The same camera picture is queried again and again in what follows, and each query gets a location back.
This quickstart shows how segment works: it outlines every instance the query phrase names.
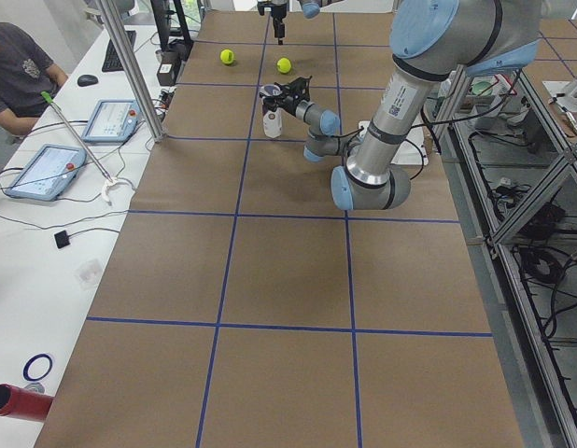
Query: white desk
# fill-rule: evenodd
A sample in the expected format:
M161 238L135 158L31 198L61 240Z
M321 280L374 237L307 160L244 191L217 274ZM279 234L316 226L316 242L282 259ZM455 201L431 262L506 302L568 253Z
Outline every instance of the white desk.
M137 31L135 56L152 98L158 98L161 87L156 78L159 66L155 57L157 47L149 42L155 28L128 28ZM123 72L101 72L107 41L107 33L103 32L55 98L70 120L88 119L99 99L133 98ZM78 87L77 77L82 74L98 76L99 83L85 88ZM58 121L56 114L49 108L37 126ZM83 126L77 129L81 133ZM77 146L64 126L47 128L26 138L7 168L24 166L46 143ZM120 176L131 179L136 185L152 145L148 127L141 126L120 151L126 163ZM96 155L101 157L115 147L93 148ZM116 153L105 157L103 163L112 175L122 167L120 156ZM4 176L2 179L3 185L7 186L12 176ZM88 165L63 196L92 198L100 192L104 181L95 165ZM0 192L0 215L42 227L62 225L84 217L125 211L132 196L132 189L125 184L110 191L112 205L106 204L101 198L91 203L23 202L9 199ZM125 215L117 215L49 231L30 230L29 226L0 218L0 384L27 385L28 382L22 376L25 362L36 354L49 353L55 359L54 367L41 383L47 394L53 396L56 393L96 291L96 286L88 287L87 283L83 284L77 279L76 272L92 261L104 269L118 235L111 231L82 233L63 249L56 248L53 235L62 229L67 229L69 234L95 227L119 230L124 218ZM0 417L0 447L31 447L40 429L41 424L38 423Z

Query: tennis ball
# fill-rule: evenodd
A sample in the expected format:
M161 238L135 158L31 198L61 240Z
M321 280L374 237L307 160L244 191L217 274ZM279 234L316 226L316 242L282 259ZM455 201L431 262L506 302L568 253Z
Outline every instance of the tennis ball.
M220 60L224 65L231 65L234 63L234 53L231 49L224 49L220 52Z
M286 74L292 68L289 58L280 58L276 63L276 68L280 73Z

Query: blue plastic cap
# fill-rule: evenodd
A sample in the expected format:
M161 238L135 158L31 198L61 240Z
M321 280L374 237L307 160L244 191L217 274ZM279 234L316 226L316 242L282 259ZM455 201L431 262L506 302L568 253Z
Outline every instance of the blue plastic cap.
M353 195L346 177L345 168L337 166L332 170L331 190L334 204L341 210L353 210Z
M307 147L305 147L305 149L303 150L303 156L308 161L312 161L313 163L318 163L319 161L322 161L324 159L322 156L318 156L317 154L311 152L309 149L307 149Z
M535 59L538 54L538 44L539 41L537 40L530 42L518 49L507 51L500 56L467 67L465 72L467 72L468 77L485 77L523 68Z
M301 5L301 9L306 19L313 19L319 14L319 5L316 2L304 3Z
M322 112L322 116L319 119L319 129L324 135L328 137L336 135L341 128L341 119L338 118L331 110L325 110Z
M392 23L390 48L401 59L430 49L457 15L459 0L407 0Z

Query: t-shirt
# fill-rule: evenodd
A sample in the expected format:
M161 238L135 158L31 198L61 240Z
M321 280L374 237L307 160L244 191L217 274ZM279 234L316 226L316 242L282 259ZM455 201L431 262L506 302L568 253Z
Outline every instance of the t-shirt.
M39 117L48 104L41 92L54 95L58 86L46 69L53 60L21 28L0 22L0 112Z

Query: black keyboard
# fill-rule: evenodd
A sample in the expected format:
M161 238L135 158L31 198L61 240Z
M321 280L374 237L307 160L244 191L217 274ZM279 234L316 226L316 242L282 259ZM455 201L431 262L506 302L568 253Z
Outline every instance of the black keyboard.
M137 38L137 32L135 30L126 31L127 37L129 37L129 41L131 42L131 48L133 48L135 39ZM110 40L108 42L108 47L106 48L106 56L104 57L104 63L102 64L102 71L119 72L120 70L122 70L122 63L120 62L117 51L114 49L114 44Z

